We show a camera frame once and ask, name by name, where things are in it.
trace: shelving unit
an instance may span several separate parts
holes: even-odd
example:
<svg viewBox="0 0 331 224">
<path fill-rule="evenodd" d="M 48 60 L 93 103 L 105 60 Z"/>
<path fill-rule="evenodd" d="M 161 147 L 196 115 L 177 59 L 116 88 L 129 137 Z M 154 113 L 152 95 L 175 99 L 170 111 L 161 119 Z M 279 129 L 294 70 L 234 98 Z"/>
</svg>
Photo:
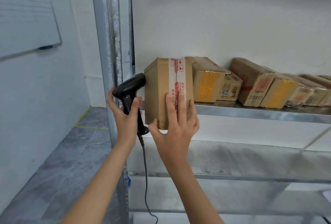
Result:
<svg viewBox="0 0 331 224">
<path fill-rule="evenodd" d="M 122 82 L 122 56 L 118 0 L 93 0 L 105 96 Z M 130 53 L 134 56 L 132 3 Z M 331 124 L 327 107 L 281 110 L 244 107 L 238 102 L 196 103 L 198 114 L 292 122 Z M 112 145 L 116 125 L 108 109 Z M 148 203 L 159 213 L 184 212 L 180 197 L 159 157 L 155 143 L 144 138 L 149 177 Z M 130 212 L 146 212 L 145 172 L 137 142 L 117 185 L 119 223 L 130 223 Z M 293 148 L 192 141 L 188 161 L 202 188 L 221 214 L 328 215 L 331 203 L 318 190 L 297 191 L 296 184 L 331 188 L 331 154 Z M 128 176 L 131 187 L 128 189 Z"/>
</svg>

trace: person's left hand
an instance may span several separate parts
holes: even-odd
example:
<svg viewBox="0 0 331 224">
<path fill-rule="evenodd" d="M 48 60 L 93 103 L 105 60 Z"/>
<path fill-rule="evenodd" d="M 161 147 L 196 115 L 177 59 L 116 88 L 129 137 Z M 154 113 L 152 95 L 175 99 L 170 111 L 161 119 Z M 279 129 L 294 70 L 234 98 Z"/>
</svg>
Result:
<svg viewBox="0 0 331 224">
<path fill-rule="evenodd" d="M 107 104 L 112 110 L 117 127 L 117 142 L 116 144 L 128 145 L 130 151 L 136 143 L 138 130 L 138 109 L 142 102 L 142 97 L 135 97 L 129 115 L 123 113 L 114 102 L 115 87 L 112 87 L 108 92 Z"/>
</svg>

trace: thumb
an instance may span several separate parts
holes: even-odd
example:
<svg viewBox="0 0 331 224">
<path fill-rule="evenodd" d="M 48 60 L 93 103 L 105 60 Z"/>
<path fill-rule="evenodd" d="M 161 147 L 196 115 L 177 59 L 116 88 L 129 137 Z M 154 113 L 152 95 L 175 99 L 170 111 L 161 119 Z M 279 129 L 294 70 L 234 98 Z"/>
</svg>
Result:
<svg viewBox="0 0 331 224">
<path fill-rule="evenodd" d="M 131 105 L 129 116 L 138 118 L 138 109 L 139 109 L 139 99 L 135 97 Z"/>
<path fill-rule="evenodd" d="M 160 130 L 158 128 L 158 120 L 154 119 L 153 122 L 148 125 L 148 129 L 149 129 L 154 141 L 158 142 L 162 136 L 162 133 L 160 132 Z"/>
</svg>

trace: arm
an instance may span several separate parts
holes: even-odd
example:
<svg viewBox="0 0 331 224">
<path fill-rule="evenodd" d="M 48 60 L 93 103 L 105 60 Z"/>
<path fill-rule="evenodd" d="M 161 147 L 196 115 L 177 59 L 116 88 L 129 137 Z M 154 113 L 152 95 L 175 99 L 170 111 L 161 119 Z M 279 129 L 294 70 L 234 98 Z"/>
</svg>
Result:
<svg viewBox="0 0 331 224">
<path fill-rule="evenodd" d="M 191 116 L 186 119 L 184 96 L 178 96 L 178 120 L 170 95 L 166 95 L 169 127 L 162 134 L 155 119 L 149 125 L 160 157 L 171 176 L 191 224 L 224 224 L 221 217 L 205 195 L 186 160 L 192 136 L 199 129 L 199 120 L 193 101 L 190 101 Z"/>
<path fill-rule="evenodd" d="M 109 91 L 107 103 L 115 117 L 117 142 L 61 224 L 102 222 L 126 159 L 136 143 L 138 109 L 142 99 L 135 98 L 130 114 L 125 115 L 113 101 L 113 91 L 114 88 Z"/>
</svg>

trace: barcode scanner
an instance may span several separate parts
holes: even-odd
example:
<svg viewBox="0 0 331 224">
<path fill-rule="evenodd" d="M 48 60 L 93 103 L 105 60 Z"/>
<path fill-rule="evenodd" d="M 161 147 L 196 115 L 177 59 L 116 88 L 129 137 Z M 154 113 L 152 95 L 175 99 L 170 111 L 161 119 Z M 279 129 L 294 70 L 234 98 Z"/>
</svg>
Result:
<svg viewBox="0 0 331 224">
<path fill-rule="evenodd" d="M 146 76 L 143 73 L 136 74 L 130 79 L 124 81 L 115 88 L 113 95 L 120 99 L 123 104 L 124 113 L 129 114 L 133 99 L 136 97 L 137 91 L 146 84 Z M 140 110 L 138 109 L 138 132 L 137 135 L 145 135 L 149 133 L 148 127 L 144 126 L 141 118 Z"/>
<path fill-rule="evenodd" d="M 124 113 L 128 115 L 131 110 L 131 105 L 133 99 L 136 97 L 137 91 L 146 84 L 146 76 L 143 73 L 136 74 L 130 79 L 124 81 L 118 87 L 115 88 L 113 95 L 120 99 L 123 104 Z M 143 119 L 141 118 L 140 109 L 138 109 L 138 130 L 137 136 L 139 138 L 140 144 L 143 148 L 144 155 L 144 165 L 145 165 L 145 178 L 146 178 L 146 190 L 145 190 L 145 204 L 148 209 L 148 212 L 151 216 L 156 218 L 156 223 L 159 221 L 158 218 L 153 215 L 147 205 L 147 164 L 146 164 L 146 153 L 145 153 L 145 144 L 143 141 L 142 135 L 149 133 L 149 130 L 144 126 Z"/>
</svg>

